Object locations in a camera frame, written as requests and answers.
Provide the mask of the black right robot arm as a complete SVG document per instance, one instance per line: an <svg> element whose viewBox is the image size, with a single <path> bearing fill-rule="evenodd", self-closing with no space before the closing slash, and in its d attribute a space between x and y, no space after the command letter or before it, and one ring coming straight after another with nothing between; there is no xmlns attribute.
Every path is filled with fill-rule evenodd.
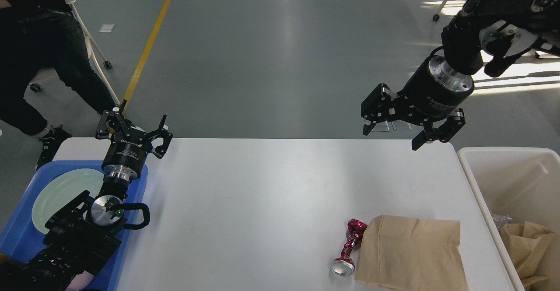
<svg viewBox="0 0 560 291"><path fill-rule="evenodd" d="M559 56L559 10L559 0L466 0L402 90L380 83L362 102L363 134L403 121L422 127L413 150L448 143L466 124L460 104L474 92L475 73L499 77L530 50Z"/></svg>

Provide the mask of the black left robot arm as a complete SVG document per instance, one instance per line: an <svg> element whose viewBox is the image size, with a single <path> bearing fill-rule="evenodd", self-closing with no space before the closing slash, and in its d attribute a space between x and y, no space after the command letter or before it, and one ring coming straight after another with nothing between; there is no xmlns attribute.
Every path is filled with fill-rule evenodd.
<svg viewBox="0 0 560 291"><path fill-rule="evenodd" d="M1 264L3 291L64 291L78 275L102 271L121 245L119 232L149 225L149 207L126 203L127 191L141 176L148 154L163 158L173 135L166 114L158 128L146 132L124 117L125 106L124 100L105 110L96 129L96 139L110 140L98 195L84 190L54 213L45 224L45 248L30 261Z"/></svg>

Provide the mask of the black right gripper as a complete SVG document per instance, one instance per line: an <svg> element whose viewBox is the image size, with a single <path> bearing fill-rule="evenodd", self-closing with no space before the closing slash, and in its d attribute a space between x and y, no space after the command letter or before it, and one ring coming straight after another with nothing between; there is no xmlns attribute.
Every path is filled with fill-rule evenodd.
<svg viewBox="0 0 560 291"><path fill-rule="evenodd" d="M443 56L428 56L398 93L380 83L366 97L360 110L363 134L369 135L382 122L405 118L423 128L412 139L412 150L436 140L448 143L466 124L464 110L456 108L473 91L472 76L455 71ZM434 122L444 118L444 123L434 128Z"/></svg>

